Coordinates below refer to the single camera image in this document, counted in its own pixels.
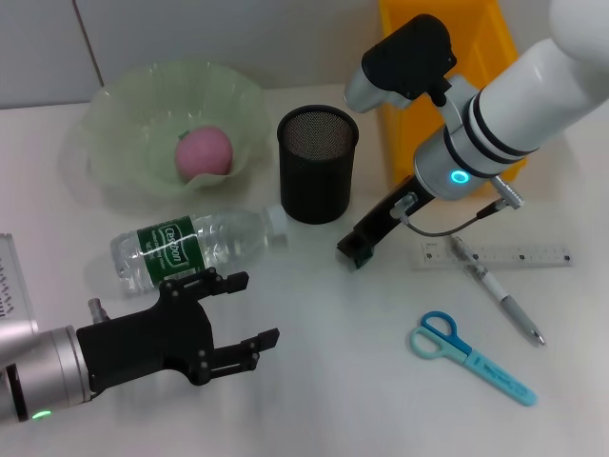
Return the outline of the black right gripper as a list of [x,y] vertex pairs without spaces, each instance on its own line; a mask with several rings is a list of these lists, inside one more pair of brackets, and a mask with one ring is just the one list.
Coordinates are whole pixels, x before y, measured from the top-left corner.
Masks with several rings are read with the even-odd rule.
[[404,212],[408,216],[434,199],[416,176],[405,178],[337,244],[336,257],[343,267],[348,270],[360,269],[364,257],[374,255],[377,244],[400,223],[391,215],[391,210],[407,195],[414,196],[414,202]]

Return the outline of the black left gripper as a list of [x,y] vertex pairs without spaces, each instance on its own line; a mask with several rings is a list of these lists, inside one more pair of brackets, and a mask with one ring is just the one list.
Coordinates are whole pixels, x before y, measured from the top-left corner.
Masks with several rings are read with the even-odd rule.
[[276,347],[280,331],[213,350],[211,325],[198,303],[243,291],[248,281],[244,271],[223,277],[215,268],[165,280],[151,308],[77,329],[90,390],[100,394],[162,370],[177,371],[194,386],[255,370],[260,353]]

